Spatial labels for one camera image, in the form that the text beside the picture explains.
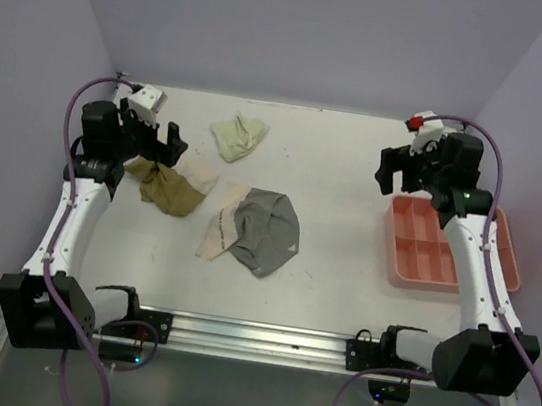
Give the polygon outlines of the grey and cream underwear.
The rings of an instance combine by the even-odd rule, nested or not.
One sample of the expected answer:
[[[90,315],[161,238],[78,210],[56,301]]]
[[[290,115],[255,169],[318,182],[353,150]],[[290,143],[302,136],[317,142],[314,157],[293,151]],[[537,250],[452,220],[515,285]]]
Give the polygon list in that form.
[[[297,216],[283,193],[228,182],[195,254],[210,261],[228,252],[256,278],[267,277],[300,251]]]

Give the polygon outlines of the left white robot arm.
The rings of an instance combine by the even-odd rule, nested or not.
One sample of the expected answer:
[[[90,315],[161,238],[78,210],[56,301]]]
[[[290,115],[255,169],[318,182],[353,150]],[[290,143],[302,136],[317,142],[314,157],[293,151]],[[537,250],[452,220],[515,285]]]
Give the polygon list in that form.
[[[99,327],[121,337],[141,325],[136,289],[79,283],[82,260],[99,220],[124,175],[124,163],[141,157],[175,165],[188,147],[178,125],[169,123],[167,140],[158,138],[157,114],[164,96],[149,102],[127,96],[120,102],[94,101],[82,107],[83,134],[70,146],[61,199],[39,247],[20,272],[0,279],[0,306],[10,342],[16,348],[83,348]]]

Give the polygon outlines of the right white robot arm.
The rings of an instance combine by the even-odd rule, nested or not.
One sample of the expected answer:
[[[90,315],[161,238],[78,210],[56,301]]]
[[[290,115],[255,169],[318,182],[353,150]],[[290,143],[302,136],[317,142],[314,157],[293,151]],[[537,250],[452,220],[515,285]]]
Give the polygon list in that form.
[[[526,363],[538,359],[540,345],[523,332],[506,291],[493,197],[477,188],[483,153],[479,138],[459,132],[418,151],[408,145],[381,151],[375,179],[384,195],[393,192],[395,172],[405,193],[431,195],[454,261],[461,313],[459,330],[448,339],[415,327],[388,327],[375,358],[389,374],[414,364],[441,390],[506,397],[527,374]]]

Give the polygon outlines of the olive and cream underwear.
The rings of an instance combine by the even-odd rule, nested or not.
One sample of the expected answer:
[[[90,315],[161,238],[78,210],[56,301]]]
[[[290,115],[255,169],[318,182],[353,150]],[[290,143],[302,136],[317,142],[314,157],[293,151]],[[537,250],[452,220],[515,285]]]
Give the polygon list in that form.
[[[180,218],[191,214],[220,179],[218,172],[185,154],[173,167],[138,156],[124,169],[138,181],[142,201]]]

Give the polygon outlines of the pale green underwear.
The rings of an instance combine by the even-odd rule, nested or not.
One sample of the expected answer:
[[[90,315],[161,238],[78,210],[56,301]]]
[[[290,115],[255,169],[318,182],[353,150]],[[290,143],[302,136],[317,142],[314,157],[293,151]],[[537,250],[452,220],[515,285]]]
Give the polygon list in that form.
[[[248,156],[269,132],[269,126],[259,118],[242,114],[236,114],[231,121],[213,122],[210,129],[219,155],[227,163]]]

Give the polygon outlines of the pink divided tray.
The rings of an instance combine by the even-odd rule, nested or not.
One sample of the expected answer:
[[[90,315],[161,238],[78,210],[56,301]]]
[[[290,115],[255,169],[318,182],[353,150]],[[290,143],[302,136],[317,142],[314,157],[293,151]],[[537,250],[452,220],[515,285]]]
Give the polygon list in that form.
[[[500,295],[520,288],[514,249],[503,210],[493,221],[468,214],[441,227],[439,216],[425,197],[395,195],[384,215],[387,276],[398,288],[457,293],[462,281],[489,292],[485,254]]]

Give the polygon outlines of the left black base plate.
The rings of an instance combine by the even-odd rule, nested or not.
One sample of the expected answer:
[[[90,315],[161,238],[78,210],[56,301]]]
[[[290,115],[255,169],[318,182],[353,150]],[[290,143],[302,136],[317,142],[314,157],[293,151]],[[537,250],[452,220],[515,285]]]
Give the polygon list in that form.
[[[141,322],[141,325],[125,324],[118,326],[104,326],[100,328],[101,335],[121,337],[130,340],[135,344],[139,342],[154,342],[153,334],[143,326],[143,323],[149,324],[158,336],[159,344],[168,343],[170,331],[173,328],[174,315],[165,311],[141,308],[133,318],[133,321]]]

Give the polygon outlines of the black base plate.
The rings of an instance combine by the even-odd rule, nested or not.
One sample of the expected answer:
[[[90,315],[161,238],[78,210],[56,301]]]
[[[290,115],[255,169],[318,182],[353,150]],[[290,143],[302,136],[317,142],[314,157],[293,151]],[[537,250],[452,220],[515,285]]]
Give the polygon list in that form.
[[[153,334],[143,326],[143,323],[149,324],[158,336],[159,344],[168,343],[170,331],[173,328],[174,315],[165,311],[141,308],[133,318],[133,321],[141,322],[141,325],[125,324],[118,326],[104,326],[100,328],[101,335],[121,337],[130,340],[135,344],[139,342],[154,342]]]
[[[414,363],[386,354],[381,344],[380,339],[374,339],[367,328],[358,331],[356,335],[345,341],[345,369],[349,372],[359,372],[368,369],[392,368],[426,373],[424,368]]]

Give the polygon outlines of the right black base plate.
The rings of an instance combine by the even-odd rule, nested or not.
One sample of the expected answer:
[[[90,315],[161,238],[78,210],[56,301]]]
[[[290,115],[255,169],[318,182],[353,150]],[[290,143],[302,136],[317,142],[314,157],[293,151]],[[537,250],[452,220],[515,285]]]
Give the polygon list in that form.
[[[368,369],[392,368],[426,373],[424,368],[414,363],[386,354],[381,344],[380,339],[374,339],[367,328],[358,331],[356,335],[345,341],[345,369],[349,372],[359,372]]]

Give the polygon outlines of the aluminium mounting rail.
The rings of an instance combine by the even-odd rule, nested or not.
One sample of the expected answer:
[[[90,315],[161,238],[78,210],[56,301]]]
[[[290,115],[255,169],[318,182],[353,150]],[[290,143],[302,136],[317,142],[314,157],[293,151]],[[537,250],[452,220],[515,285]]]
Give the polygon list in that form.
[[[345,341],[353,335],[141,308],[174,315],[168,343],[160,344],[167,350],[327,373],[347,371]]]

